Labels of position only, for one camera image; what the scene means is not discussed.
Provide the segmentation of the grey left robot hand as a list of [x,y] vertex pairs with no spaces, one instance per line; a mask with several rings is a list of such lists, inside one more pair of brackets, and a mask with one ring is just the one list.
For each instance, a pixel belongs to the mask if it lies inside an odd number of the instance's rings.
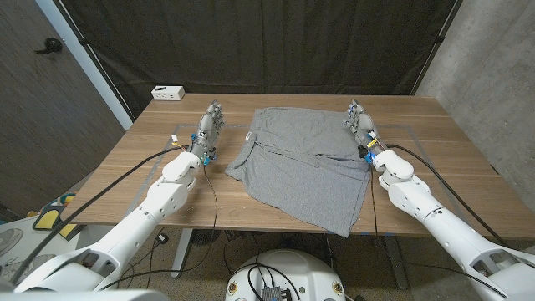
[[217,139],[224,124],[222,105],[217,100],[213,100],[200,119],[190,149],[190,152],[196,155],[203,165],[214,159]]

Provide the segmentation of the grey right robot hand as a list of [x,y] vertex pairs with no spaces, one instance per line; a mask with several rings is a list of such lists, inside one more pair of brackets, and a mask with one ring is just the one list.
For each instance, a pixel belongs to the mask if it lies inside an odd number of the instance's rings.
[[367,163],[372,163],[379,153],[386,150],[374,121],[356,99],[349,104],[347,118],[343,123],[354,135],[359,157]]

